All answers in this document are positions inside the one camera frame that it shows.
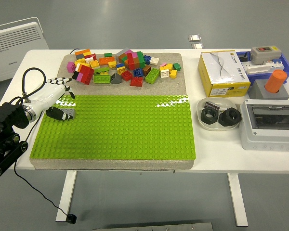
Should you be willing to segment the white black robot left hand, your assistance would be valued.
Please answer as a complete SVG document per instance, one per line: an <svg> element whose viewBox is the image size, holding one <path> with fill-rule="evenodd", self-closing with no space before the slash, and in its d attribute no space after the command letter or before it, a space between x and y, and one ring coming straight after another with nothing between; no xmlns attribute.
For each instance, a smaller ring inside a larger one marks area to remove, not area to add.
<svg viewBox="0 0 289 231"><path fill-rule="evenodd" d="M41 114L46 111L46 114L57 120L69 120L73 116L64 113L60 109L52 108L58 99L60 99L66 92L74 99L75 95L72 89L66 83L72 81L72 78L50 78L46 80L45 85L33 95L29 96L30 102L23 103L23 109L27 113L29 122L33 122Z"/></svg>

